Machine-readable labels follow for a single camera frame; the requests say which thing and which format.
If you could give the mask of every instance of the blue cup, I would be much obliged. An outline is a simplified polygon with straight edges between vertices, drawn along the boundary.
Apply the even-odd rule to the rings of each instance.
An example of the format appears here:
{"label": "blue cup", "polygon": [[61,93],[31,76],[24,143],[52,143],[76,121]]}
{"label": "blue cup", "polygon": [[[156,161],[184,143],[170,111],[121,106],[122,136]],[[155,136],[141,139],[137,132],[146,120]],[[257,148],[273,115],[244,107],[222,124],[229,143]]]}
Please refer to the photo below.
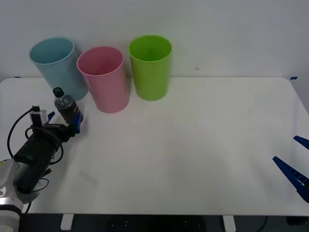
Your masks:
{"label": "blue cup", "polygon": [[78,55],[71,40],[52,38],[39,42],[31,49],[30,58],[52,89],[61,87],[76,101],[87,94],[87,86],[77,69]]}

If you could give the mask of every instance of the bottle label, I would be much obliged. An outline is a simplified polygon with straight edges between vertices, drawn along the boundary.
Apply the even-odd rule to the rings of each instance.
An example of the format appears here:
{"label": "bottle label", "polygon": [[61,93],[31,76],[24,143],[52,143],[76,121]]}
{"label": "bottle label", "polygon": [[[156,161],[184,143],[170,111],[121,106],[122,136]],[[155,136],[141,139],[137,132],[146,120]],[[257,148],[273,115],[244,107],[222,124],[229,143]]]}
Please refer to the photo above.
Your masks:
{"label": "bottle label", "polygon": [[70,124],[73,122],[73,120],[78,116],[78,113],[80,112],[76,102],[74,102],[70,107],[66,109],[60,109],[59,113],[62,115],[66,123]]}

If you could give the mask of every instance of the floor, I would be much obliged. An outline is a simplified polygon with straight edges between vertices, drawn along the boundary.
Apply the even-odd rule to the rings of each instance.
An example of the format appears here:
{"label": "floor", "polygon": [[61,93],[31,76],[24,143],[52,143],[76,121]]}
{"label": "floor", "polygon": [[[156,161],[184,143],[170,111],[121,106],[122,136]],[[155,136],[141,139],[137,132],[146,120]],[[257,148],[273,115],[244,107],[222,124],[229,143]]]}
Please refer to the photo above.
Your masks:
{"label": "floor", "polygon": [[[62,215],[28,214],[20,220],[19,232],[60,232]],[[236,216],[237,232],[255,232],[264,216]],[[75,215],[72,232],[224,232],[220,216],[128,216]],[[309,232],[307,226],[290,226],[285,217],[268,217],[263,232]]]}

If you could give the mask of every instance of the pink cup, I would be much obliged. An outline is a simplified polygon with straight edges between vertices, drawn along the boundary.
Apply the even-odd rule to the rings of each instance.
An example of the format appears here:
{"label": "pink cup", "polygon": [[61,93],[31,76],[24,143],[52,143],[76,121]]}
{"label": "pink cup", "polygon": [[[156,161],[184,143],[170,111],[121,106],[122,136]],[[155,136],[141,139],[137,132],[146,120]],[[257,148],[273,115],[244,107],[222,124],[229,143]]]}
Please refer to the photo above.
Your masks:
{"label": "pink cup", "polygon": [[116,113],[129,103],[124,57],[113,47],[94,47],[77,60],[90,93],[100,111]]}

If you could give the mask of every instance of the white table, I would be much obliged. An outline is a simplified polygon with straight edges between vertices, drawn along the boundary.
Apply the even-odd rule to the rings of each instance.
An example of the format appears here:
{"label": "white table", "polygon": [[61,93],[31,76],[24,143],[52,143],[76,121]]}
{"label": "white table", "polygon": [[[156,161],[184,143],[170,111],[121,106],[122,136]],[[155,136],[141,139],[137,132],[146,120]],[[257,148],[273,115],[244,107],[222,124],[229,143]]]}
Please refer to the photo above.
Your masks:
{"label": "white table", "polygon": [[[0,158],[9,158],[14,121],[32,105],[56,110],[53,98],[40,78],[0,84]],[[144,101],[133,89],[116,114],[100,112],[90,94],[79,105],[82,132],[64,144],[30,212],[309,215],[272,161],[309,176],[309,151],[292,140],[309,138],[309,116],[288,80],[175,77],[163,99]],[[17,125],[13,152],[30,124]]]}

